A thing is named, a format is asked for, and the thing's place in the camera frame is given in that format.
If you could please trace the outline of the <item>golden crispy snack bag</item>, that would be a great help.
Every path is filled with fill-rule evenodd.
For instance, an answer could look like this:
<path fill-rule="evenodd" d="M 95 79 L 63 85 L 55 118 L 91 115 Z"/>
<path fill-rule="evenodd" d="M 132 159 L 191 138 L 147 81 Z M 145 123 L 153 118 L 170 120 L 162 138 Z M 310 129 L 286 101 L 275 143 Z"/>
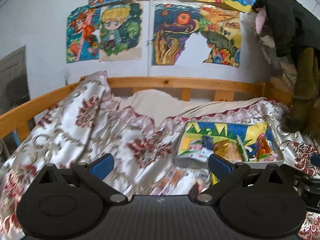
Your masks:
<path fill-rule="evenodd" d="M 228 161 L 242 161 L 237 143 L 227 139 L 214 143 L 213 152 Z"/>

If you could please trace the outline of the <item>green stick snack packet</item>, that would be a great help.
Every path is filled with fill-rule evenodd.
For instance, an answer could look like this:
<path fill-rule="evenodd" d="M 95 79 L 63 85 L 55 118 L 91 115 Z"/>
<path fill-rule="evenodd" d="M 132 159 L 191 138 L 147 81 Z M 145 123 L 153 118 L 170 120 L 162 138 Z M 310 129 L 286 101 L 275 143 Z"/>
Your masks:
<path fill-rule="evenodd" d="M 248 153 L 239 135 L 236 135 L 236 142 L 237 142 L 238 150 L 242 157 L 242 161 L 249 161 Z"/>

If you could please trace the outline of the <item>dark blue snack packet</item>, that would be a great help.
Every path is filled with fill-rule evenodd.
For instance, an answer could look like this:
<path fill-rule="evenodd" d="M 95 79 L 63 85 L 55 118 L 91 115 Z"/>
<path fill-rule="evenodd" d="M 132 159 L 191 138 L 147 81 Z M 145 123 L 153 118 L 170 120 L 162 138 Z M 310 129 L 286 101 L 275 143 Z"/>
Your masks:
<path fill-rule="evenodd" d="M 202 147 L 209 151 L 214 151 L 214 138 L 209 135 L 204 135 L 202 137 Z"/>

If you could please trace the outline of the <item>white vegetable print packet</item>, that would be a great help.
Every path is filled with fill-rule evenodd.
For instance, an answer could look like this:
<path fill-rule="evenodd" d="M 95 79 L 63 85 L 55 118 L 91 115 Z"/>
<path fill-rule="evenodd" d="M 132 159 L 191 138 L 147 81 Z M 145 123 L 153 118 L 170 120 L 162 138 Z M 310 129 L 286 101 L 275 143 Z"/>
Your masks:
<path fill-rule="evenodd" d="M 204 163 L 211 154 L 213 154 L 213 151 L 204 147 L 202 140 L 193 140 L 189 143 L 187 149 L 182 151 L 178 156 L 180 158 L 194 159 Z"/>

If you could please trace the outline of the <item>orange sauce snack packet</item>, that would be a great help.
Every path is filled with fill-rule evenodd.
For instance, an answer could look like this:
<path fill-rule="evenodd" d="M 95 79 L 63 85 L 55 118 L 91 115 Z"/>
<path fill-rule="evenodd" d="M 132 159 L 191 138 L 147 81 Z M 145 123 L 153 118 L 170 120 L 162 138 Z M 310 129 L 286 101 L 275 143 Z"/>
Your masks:
<path fill-rule="evenodd" d="M 256 145 L 257 145 L 257 158 L 258 159 L 262 159 L 262 158 L 270 155 L 271 153 L 273 153 L 272 149 L 270 148 L 270 146 L 268 144 L 267 137 L 264 133 L 261 133 L 257 137 Z"/>

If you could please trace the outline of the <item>clear biscuit packet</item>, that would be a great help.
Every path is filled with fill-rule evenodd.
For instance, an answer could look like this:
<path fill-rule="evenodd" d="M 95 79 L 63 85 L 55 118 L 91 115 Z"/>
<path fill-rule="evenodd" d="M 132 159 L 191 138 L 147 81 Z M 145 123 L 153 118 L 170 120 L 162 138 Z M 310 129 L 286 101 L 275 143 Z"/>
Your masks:
<path fill-rule="evenodd" d="M 162 178 L 152 183 L 146 194 L 152 196 L 182 195 L 187 192 L 189 172 L 187 170 L 170 167 Z"/>

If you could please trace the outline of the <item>dark dried fruit packet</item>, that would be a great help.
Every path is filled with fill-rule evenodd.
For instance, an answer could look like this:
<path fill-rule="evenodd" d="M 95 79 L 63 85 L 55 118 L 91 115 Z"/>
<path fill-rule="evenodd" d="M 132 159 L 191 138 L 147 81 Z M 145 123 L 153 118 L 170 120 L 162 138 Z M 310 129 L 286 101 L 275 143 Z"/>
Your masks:
<path fill-rule="evenodd" d="M 189 190 L 188 196 L 193 201 L 199 195 L 199 184 L 195 183 Z"/>

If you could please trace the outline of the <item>floral satin bedspread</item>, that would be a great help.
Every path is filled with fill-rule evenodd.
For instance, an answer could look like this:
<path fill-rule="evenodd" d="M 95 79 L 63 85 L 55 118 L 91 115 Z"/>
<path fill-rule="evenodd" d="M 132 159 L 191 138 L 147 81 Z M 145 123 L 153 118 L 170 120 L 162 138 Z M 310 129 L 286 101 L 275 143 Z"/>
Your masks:
<path fill-rule="evenodd" d="M 146 194 L 170 167 L 189 172 L 185 194 L 195 183 L 199 192 L 207 189 L 211 184 L 207 163 L 196 167 L 194 160 L 188 160 L 183 165 L 177 157 L 181 132 L 189 121 L 214 122 L 213 133 L 227 138 L 236 136 L 228 123 L 243 124 L 250 144 L 269 128 L 285 164 L 319 178 L 319 167 L 311 163 L 312 155 L 319 154 L 319 144 L 287 128 L 288 109 L 282 103 L 260 98 L 247 107 L 222 113 L 168 117 L 157 126 L 146 115 L 128 107 L 119 109 L 121 100 L 113 95 L 106 72 L 97 72 L 44 115 L 1 167 L 1 239 L 24 236 L 16 208 L 47 163 L 70 168 L 110 153 L 115 164 L 105 183 L 128 197 Z"/>

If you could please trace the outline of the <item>cream pillow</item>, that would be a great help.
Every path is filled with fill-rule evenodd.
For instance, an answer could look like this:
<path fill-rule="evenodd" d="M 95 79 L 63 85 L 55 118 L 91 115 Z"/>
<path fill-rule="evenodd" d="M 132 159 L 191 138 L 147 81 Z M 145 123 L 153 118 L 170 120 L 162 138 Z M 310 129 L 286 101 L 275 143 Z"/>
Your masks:
<path fill-rule="evenodd" d="M 137 114 L 146 115 L 152 118 L 158 126 L 168 117 L 193 117 L 211 113 L 222 113 L 226 110 L 247 107 L 259 100 L 260 98 L 233 102 L 192 102 L 178 100 L 177 98 L 160 90 L 149 89 L 138 91 L 128 99 L 121 100 L 119 109 L 125 109 L 128 107 Z"/>

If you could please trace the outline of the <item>red-haired girl drawing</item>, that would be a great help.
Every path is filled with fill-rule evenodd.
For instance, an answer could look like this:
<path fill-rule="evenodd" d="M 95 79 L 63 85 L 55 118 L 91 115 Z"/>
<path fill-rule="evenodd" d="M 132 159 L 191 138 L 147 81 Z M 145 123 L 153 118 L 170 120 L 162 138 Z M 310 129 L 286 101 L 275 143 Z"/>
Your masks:
<path fill-rule="evenodd" d="M 100 9 L 89 5 L 78 7 L 67 17 L 66 62 L 99 59 L 99 41 L 95 32 L 99 30 Z"/>

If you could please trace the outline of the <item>green hill landscape drawing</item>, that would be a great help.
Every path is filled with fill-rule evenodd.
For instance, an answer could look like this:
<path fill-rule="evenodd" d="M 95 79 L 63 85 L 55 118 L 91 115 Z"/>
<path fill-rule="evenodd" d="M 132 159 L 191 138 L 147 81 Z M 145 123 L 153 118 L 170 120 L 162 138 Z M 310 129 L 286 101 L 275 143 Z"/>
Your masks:
<path fill-rule="evenodd" d="M 210 48 L 204 63 L 240 66 L 240 12 L 201 4 L 200 32 Z"/>

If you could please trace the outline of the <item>blond boy drawing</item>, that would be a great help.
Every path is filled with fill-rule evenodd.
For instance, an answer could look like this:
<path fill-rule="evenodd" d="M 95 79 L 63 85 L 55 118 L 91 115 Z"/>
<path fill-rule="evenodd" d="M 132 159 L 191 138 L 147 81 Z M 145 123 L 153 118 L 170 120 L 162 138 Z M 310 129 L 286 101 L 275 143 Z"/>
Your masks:
<path fill-rule="evenodd" d="M 101 8 L 100 62 L 142 59 L 142 14 L 143 5 L 139 2 Z"/>

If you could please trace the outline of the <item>swirly night sky drawing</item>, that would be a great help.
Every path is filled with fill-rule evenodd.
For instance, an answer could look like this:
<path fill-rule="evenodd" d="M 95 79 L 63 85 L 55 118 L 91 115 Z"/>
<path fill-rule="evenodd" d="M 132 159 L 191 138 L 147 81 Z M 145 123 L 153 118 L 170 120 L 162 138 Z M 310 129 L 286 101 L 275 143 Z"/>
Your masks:
<path fill-rule="evenodd" d="M 153 19 L 154 66 L 173 66 L 185 43 L 200 29 L 200 9 L 194 5 L 156 3 Z"/>

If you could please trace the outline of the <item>wooden bed frame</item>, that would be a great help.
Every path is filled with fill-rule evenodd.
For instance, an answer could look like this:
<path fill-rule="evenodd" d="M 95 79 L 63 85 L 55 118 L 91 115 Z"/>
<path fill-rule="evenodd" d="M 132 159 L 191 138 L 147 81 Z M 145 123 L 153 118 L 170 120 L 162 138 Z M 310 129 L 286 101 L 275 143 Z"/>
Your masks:
<path fill-rule="evenodd" d="M 2 114 L 1 138 L 3 139 L 12 131 L 16 130 L 18 138 L 24 140 L 30 133 L 27 122 L 34 116 L 55 106 L 75 90 L 85 79 L 86 77 L 83 76 L 78 82 L 29 100 Z M 152 76 L 109 77 L 107 81 L 111 88 L 130 88 L 131 94 L 153 88 L 179 89 L 181 93 L 180 99 L 183 101 L 190 101 L 191 91 L 193 89 L 214 91 L 214 101 L 233 101 L 235 93 L 247 93 L 253 97 L 264 96 L 269 99 L 281 101 L 286 105 L 290 105 L 292 101 L 291 93 L 279 90 L 273 84 L 264 82 L 246 83 L 203 78 Z"/>

